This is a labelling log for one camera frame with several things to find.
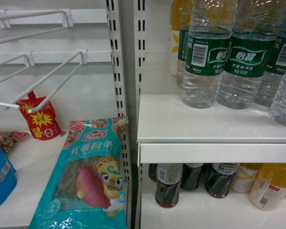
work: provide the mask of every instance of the dark soda bottle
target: dark soda bottle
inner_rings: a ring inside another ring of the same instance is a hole
[[[206,191],[213,197],[228,195],[239,163],[212,163],[211,173],[205,184]]]
[[[157,180],[157,165],[158,164],[149,164],[148,166],[148,176],[154,182]]]
[[[163,208],[174,207],[179,200],[183,164],[158,164],[155,199]]]
[[[183,165],[181,188],[194,191],[200,185],[203,163],[187,163]]]

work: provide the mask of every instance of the white shelf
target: white shelf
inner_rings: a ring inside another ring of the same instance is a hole
[[[219,103],[194,109],[168,72],[166,53],[147,53],[138,124],[139,163],[286,162],[286,127],[269,108]]]
[[[276,209],[262,211],[251,203],[248,193],[231,190],[225,198],[216,199],[203,183],[192,192],[181,189],[175,207],[160,207],[154,198],[156,183],[149,179],[147,170],[148,165],[143,165],[141,229],[286,229],[286,198]]]
[[[16,169],[18,183],[0,205],[0,229],[26,229],[29,226],[66,137],[67,134],[40,141],[29,136],[16,144],[9,159]],[[125,201],[128,201],[128,183],[124,184]]]

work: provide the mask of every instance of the sweet potato vermicelli package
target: sweet potato vermicelli package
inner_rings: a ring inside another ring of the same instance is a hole
[[[125,229],[119,158],[127,117],[71,122],[29,229]]]

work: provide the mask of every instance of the green bottle label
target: green bottle label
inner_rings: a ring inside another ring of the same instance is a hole
[[[275,41],[245,40],[231,37],[225,71],[243,77],[261,77]]]
[[[286,38],[277,37],[266,71],[284,75],[286,70]]]
[[[229,39],[201,39],[189,36],[185,70],[196,75],[219,75],[227,58]]]
[[[189,30],[188,29],[180,29],[178,59],[181,61],[186,60],[188,40],[189,40]]]

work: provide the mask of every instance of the red package logo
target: red package logo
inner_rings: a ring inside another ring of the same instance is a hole
[[[96,130],[91,133],[85,134],[83,141],[92,141],[107,135],[107,130]]]

